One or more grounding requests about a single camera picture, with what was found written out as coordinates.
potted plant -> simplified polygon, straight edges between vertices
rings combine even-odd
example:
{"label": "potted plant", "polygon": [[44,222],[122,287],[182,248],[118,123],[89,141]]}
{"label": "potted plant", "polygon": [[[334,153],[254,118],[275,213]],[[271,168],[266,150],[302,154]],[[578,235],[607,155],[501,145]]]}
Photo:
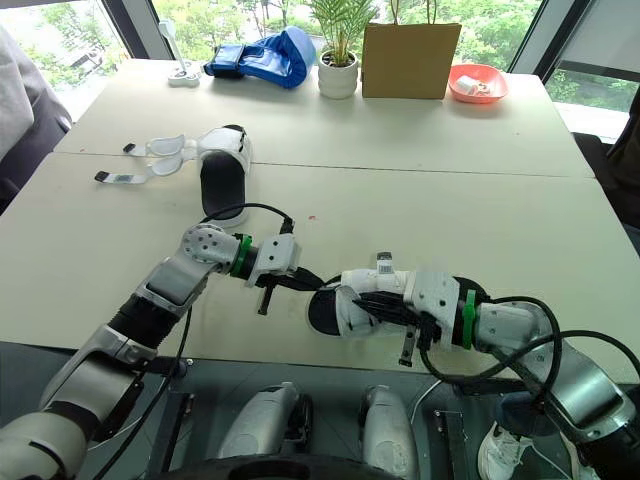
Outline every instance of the potted plant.
{"label": "potted plant", "polygon": [[318,62],[318,87],[329,98],[353,95],[358,58],[349,50],[377,14],[373,0],[311,0],[311,13],[320,23],[327,48]]}

white plant pot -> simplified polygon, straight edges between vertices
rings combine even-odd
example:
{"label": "white plant pot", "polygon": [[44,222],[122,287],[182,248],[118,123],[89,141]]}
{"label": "white plant pot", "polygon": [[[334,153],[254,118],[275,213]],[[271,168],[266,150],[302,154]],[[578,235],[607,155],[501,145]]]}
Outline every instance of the white plant pot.
{"label": "white plant pot", "polygon": [[318,87],[325,97],[341,99],[353,95],[358,81],[358,57],[349,52],[354,62],[347,67],[330,67],[322,61],[318,62]]}

red bowl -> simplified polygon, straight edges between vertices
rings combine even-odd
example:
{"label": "red bowl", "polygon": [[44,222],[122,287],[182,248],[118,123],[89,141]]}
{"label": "red bowl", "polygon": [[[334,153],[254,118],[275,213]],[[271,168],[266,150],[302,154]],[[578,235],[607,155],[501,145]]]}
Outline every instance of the red bowl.
{"label": "red bowl", "polygon": [[[461,91],[456,82],[463,75],[467,75],[489,87],[488,95],[469,95]],[[480,65],[475,63],[465,63],[462,65],[454,65],[449,72],[449,88],[453,98],[460,102],[467,103],[493,103],[500,100],[507,93],[509,87],[504,79],[504,75],[500,70],[490,67],[489,65]]]}

wire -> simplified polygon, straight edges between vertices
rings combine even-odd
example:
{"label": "wire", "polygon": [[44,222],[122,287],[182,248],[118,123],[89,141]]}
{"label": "wire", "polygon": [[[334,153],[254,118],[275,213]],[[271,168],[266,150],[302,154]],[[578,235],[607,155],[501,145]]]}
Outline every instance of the wire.
{"label": "wire", "polygon": [[532,297],[524,297],[521,295],[496,298],[495,300],[493,300],[493,303],[506,302],[527,302],[538,306],[547,316],[547,318],[549,319],[549,324],[551,325],[551,333],[553,335],[553,357],[551,359],[551,367],[549,368],[549,374],[547,375],[547,378],[540,386],[540,390],[538,390],[538,393],[532,401],[533,405],[540,405],[544,401],[544,397],[546,396],[546,394],[551,390],[551,387],[555,383],[556,379],[558,378],[558,373],[560,372],[560,362],[562,359],[562,337],[560,336],[560,325],[558,324],[558,320],[556,319],[556,316],[553,314],[549,306],[542,300],[538,300],[537,298]]}
{"label": "wire", "polygon": [[540,450],[538,450],[538,448],[532,444],[531,448],[533,448],[533,451],[536,452],[536,454],[543,459],[545,462],[547,462],[549,465],[551,465],[553,468],[555,468],[558,472],[560,472],[564,478],[568,478],[569,480],[573,480],[573,477],[570,476],[567,472],[565,472],[563,469],[561,469],[557,463],[555,463],[553,460],[551,460],[549,457],[547,457],[544,453],[542,453]]}
{"label": "wire", "polygon": [[335,277],[331,277],[329,280],[327,280],[326,282],[324,282],[322,284],[323,287],[326,287],[328,285],[331,285],[332,283],[336,283],[339,282],[342,279],[342,274],[338,274]]}
{"label": "wire", "polygon": [[273,213],[277,213],[278,215],[280,215],[282,218],[284,218],[285,220],[292,220],[292,218],[287,215],[286,213],[284,213],[282,210],[276,208],[276,207],[272,207],[271,205],[266,205],[264,203],[237,203],[235,205],[230,205],[228,207],[225,208],[221,208],[220,210],[217,210],[215,212],[213,212],[211,215],[207,215],[206,217],[204,217],[202,220],[200,220],[200,223],[207,223],[211,220],[215,220],[216,217],[219,217],[220,215],[222,215],[223,213],[227,213],[227,212],[231,212],[233,210],[239,210],[241,208],[264,208],[265,210],[269,210]]}
{"label": "wire", "polygon": [[420,398],[416,400],[416,403],[413,404],[413,409],[411,410],[411,418],[409,419],[409,423],[411,423],[411,425],[413,425],[413,421],[416,419],[416,413],[418,412],[418,407],[420,406],[420,404],[424,401],[425,398],[429,396],[431,392],[438,388],[438,385],[440,385],[441,383],[442,380],[436,380],[434,384],[432,384],[424,391],[422,395],[420,395]]}
{"label": "wire", "polygon": [[94,445],[91,448],[87,448],[87,452],[91,452],[91,451],[95,450],[96,448],[100,448],[101,446],[109,443],[111,440],[114,440],[114,439],[118,438],[119,436],[123,435],[124,433],[128,432],[129,430],[131,430],[140,421],[141,418],[142,417],[136,418],[133,422],[131,422],[129,425],[127,425],[126,427],[121,429],[118,433],[116,433],[113,437],[107,438],[105,441],[100,442],[100,443],[98,443],[97,445]]}
{"label": "wire", "polygon": [[169,384],[171,383],[173,375],[176,372],[176,370],[178,369],[178,366],[180,364],[180,358],[182,357],[182,352],[184,351],[184,346],[187,343],[187,336],[189,334],[189,326],[191,325],[191,311],[192,311],[192,309],[191,309],[191,307],[189,307],[189,310],[187,312],[187,319],[186,319],[185,324],[184,324],[184,330],[182,331],[182,340],[180,340],[180,346],[178,347],[178,351],[176,353],[176,356],[173,358],[173,361],[171,362],[171,367],[169,367],[169,372],[167,373],[167,376],[164,378],[162,384],[160,385],[160,388],[158,388],[158,391],[156,392],[154,397],[149,402],[149,405],[147,405],[147,408],[145,409],[143,414],[140,416],[139,421],[136,423],[135,427],[133,427],[133,430],[131,431],[131,433],[127,436],[127,438],[124,439],[124,441],[122,442],[122,444],[120,445],[118,450],[111,456],[109,461],[100,469],[100,471],[96,474],[96,476],[93,477],[93,480],[102,479],[107,474],[107,472],[109,472],[111,467],[113,467],[113,465],[115,465],[115,463],[122,456],[122,454],[125,452],[125,450],[129,447],[129,445],[131,445],[131,442],[133,442],[133,439],[136,437],[136,435],[138,434],[138,432],[140,431],[140,429],[144,425],[144,422],[151,415],[151,412],[153,411],[153,408],[156,406],[156,404],[158,403],[158,401],[162,397],[162,394],[169,387]]}
{"label": "wire", "polygon": [[[618,348],[620,351],[622,351],[622,353],[624,353],[627,356],[627,358],[633,365],[633,368],[635,369],[638,375],[638,378],[640,378],[640,360],[638,360],[638,357],[636,357],[636,355],[631,351],[631,349],[627,347],[624,343],[622,343],[620,340],[617,340],[604,333],[594,332],[592,330],[567,330],[565,332],[560,332],[560,337],[561,338],[574,338],[574,337],[596,338],[598,340],[602,340],[603,342],[613,345],[614,347]],[[537,340],[534,340],[526,347],[521,348],[520,350],[516,350],[514,353],[512,353],[505,359],[496,363],[493,367],[488,368],[487,370],[480,372],[476,375],[445,374],[439,371],[431,363],[426,351],[420,352],[420,357],[422,358],[422,362],[424,363],[425,367],[438,380],[442,380],[445,383],[451,383],[453,385],[462,385],[462,386],[473,385],[475,383],[488,380],[489,378],[497,375],[498,373],[505,370],[506,368],[509,368],[511,365],[513,365],[515,362],[520,360],[526,354],[530,353],[532,350],[535,350],[536,348],[538,348],[541,345],[544,345],[545,343],[549,343],[553,341],[553,339],[554,339],[554,335],[547,335],[546,337],[542,337]]]}

black cable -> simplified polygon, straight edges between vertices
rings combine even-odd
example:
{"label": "black cable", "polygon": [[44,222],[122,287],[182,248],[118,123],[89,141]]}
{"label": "black cable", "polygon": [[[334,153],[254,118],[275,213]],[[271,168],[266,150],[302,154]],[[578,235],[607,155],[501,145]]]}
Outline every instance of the black cable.
{"label": "black cable", "polygon": [[184,346],[187,343],[187,336],[189,334],[189,326],[190,325],[191,325],[191,307],[189,307],[189,311],[187,312],[187,319],[186,319],[186,321],[184,323],[184,330],[182,332],[182,340],[180,341],[180,346],[178,347],[178,351],[176,352],[176,356],[173,358],[173,361],[171,362],[171,367],[169,367],[169,372],[167,373],[167,376],[162,381],[162,384],[160,385],[160,388],[158,388],[158,391],[156,392],[155,396],[149,402],[149,405],[147,405],[147,408],[145,409],[144,413],[140,416],[140,420],[138,420],[138,423],[136,423],[136,426],[133,427],[133,430],[131,430],[131,433],[129,433],[127,438],[124,439],[124,441],[122,442],[122,444],[120,445],[118,450],[111,456],[111,458],[104,465],[104,467],[102,467],[100,469],[100,471],[96,474],[96,476],[93,477],[93,480],[102,479],[109,472],[111,467],[113,467],[113,465],[115,465],[115,463],[120,459],[120,457],[125,452],[125,450],[127,448],[129,448],[129,445],[131,444],[131,442],[133,441],[135,436],[138,434],[138,432],[142,429],[142,426],[144,425],[144,422],[151,415],[151,412],[153,411],[153,408],[156,406],[156,404],[158,403],[158,401],[162,397],[162,394],[169,387],[169,384],[171,383],[173,375],[175,374],[176,370],[179,367],[180,358],[182,357],[182,352],[184,351]]}
{"label": "black cable", "polygon": [[342,279],[342,274],[340,274],[340,273],[339,273],[339,274],[338,274],[338,275],[336,275],[335,277],[331,277],[329,280],[327,280],[326,282],[324,282],[324,283],[322,284],[322,286],[323,286],[323,287],[326,287],[327,285],[331,285],[332,283],[339,282],[341,279]]}
{"label": "black cable", "polygon": [[285,220],[292,220],[292,218],[289,215],[287,215],[282,210],[280,210],[280,209],[278,209],[276,207],[272,207],[271,205],[266,205],[264,203],[250,202],[250,203],[237,203],[235,205],[230,205],[228,207],[221,208],[220,210],[218,210],[216,212],[213,212],[211,215],[207,215],[206,217],[204,217],[202,220],[200,220],[200,223],[207,223],[207,222],[209,222],[211,220],[215,220],[216,217],[222,215],[223,213],[231,212],[232,210],[239,210],[241,208],[249,208],[249,207],[264,208],[265,210],[269,210],[269,211],[271,211],[273,213],[277,213],[278,215],[280,215]]}
{"label": "black cable", "polygon": [[[622,353],[626,355],[626,357],[629,359],[629,361],[633,365],[633,368],[635,369],[636,374],[638,375],[638,378],[640,378],[640,360],[638,360],[638,357],[631,351],[631,349],[627,347],[624,343],[622,343],[620,340],[617,340],[604,333],[594,332],[592,330],[567,330],[565,332],[560,332],[560,337],[561,338],[574,338],[574,337],[596,338],[598,340],[602,340],[603,342],[613,345],[614,347],[618,348]],[[513,352],[504,360],[501,360],[500,362],[496,363],[493,367],[488,368],[487,370],[484,370],[483,372],[480,372],[476,375],[450,375],[450,374],[442,373],[440,370],[438,370],[436,367],[433,366],[433,364],[429,360],[429,357],[426,351],[424,352],[421,351],[420,356],[422,358],[422,362],[424,363],[425,367],[438,380],[441,380],[445,383],[450,383],[453,385],[468,386],[468,385],[473,385],[475,383],[483,382],[485,380],[490,379],[491,377],[497,375],[498,373],[505,370],[506,368],[511,367],[511,365],[513,365],[515,362],[520,360],[527,353],[530,353],[532,350],[535,350],[536,348],[538,348],[541,345],[544,345],[545,343],[549,343],[553,341],[554,338],[555,336],[553,334],[538,338],[533,342],[531,342],[526,347]]]}
{"label": "black cable", "polygon": [[553,358],[551,359],[551,367],[549,368],[549,375],[540,386],[540,390],[537,395],[533,399],[533,405],[538,406],[541,405],[544,401],[545,395],[551,390],[554,382],[558,378],[558,373],[560,372],[560,362],[562,360],[562,337],[560,336],[560,325],[558,324],[558,320],[556,316],[553,314],[549,306],[544,303],[542,300],[538,300],[537,298],[526,297],[522,295],[511,296],[511,297],[502,297],[496,298],[492,300],[493,303],[507,303],[507,302],[527,302],[537,305],[542,309],[544,314],[549,319],[549,323],[551,325],[551,335],[553,336]]}

